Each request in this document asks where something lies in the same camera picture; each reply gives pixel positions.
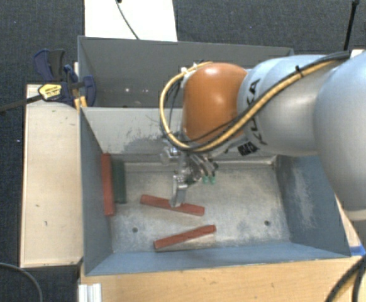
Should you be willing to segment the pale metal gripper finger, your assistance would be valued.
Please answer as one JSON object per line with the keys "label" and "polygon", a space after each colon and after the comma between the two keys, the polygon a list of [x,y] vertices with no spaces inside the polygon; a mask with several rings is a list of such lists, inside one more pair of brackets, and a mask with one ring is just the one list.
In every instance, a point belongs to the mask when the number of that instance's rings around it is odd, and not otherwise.
{"label": "pale metal gripper finger", "polygon": [[173,182],[172,182],[172,197],[170,199],[170,205],[171,207],[175,208],[176,206],[176,190],[177,190],[177,183],[183,182],[182,178],[178,175],[173,176]]}
{"label": "pale metal gripper finger", "polygon": [[187,189],[188,185],[186,183],[184,182],[177,183],[176,206],[181,206],[183,203],[185,203]]}

